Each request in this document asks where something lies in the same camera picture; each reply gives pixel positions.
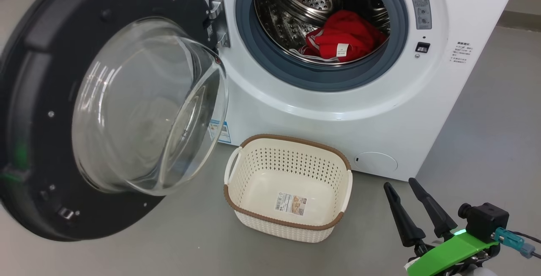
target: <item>basket label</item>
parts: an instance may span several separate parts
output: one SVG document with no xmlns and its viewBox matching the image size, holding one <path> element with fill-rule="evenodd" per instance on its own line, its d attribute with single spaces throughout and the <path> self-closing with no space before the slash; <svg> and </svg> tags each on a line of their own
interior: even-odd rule
<svg viewBox="0 0 541 276">
<path fill-rule="evenodd" d="M 278 193 L 274 209 L 279 210 L 280 212 L 304 216 L 305 207 L 306 198 L 286 193 Z"/>
</svg>

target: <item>clothing tag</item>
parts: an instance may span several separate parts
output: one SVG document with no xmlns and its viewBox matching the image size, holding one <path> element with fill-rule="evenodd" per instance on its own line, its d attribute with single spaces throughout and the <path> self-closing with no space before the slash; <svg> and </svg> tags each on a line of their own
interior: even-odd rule
<svg viewBox="0 0 541 276">
<path fill-rule="evenodd" d="M 344 57 L 347 54 L 347 47 L 350 44 L 338 44 L 336 46 L 336 57 Z"/>
<path fill-rule="evenodd" d="M 413 264 L 414 264 L 415 262 L 417 262 L 417 260 L 419 260 L 419 259 L 421 259 L 421 257 L 415 258 L 415 259 L 413 259 L 412 261 L 408 262 L 406 265 L 404 265 L 404 268 L 406 269 L 406 271 L 407 271 L 407 269 L 408 269 L 411 265 L 413 265 Z"/>
</svg>

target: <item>white plastic basket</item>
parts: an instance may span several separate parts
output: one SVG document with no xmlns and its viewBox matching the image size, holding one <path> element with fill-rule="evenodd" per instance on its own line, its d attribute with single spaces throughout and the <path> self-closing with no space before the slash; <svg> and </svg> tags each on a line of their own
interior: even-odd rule
<svg viewBox="0 0 541 276">
<path fill-rule="evenodd" d="M 350 164 L 332 147 L 256 135 L 228 160 L 224 195 L 244 225 L 318 243 L 331 234 L 346 211 L 352 181 Z"/>
</svg>

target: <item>red cloth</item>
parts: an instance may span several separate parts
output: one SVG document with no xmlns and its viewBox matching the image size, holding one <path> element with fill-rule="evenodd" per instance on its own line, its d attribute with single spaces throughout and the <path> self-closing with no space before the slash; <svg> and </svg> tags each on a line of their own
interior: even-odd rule
<svg viewBox="0 0 541 276">
<path fill-rule="evenodd" d="M 306 47 L 299 49 L 304 55 L 329 59 L 336 57 L 338 44 L 348 44 L 346 56 L 338 57 L 340 62 L 356 60 L 370 54 L 387 37 L 358 14 L 339 10 L 332 14 L 323 28 L 306 35 Z"/>
</svg>

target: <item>washing machine door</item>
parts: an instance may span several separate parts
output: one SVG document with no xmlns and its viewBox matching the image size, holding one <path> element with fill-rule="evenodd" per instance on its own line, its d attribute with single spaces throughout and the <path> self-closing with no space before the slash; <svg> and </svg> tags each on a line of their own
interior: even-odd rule
<svg viewBox="0 0 541 276">
<path fill-rule="evenodd" d="M 35 1 L 0 67 L 0 196 L 19 223 L 100 238 L 199 173 L 228 100 L 208 14 L 205 0 Z"/>
</svg>

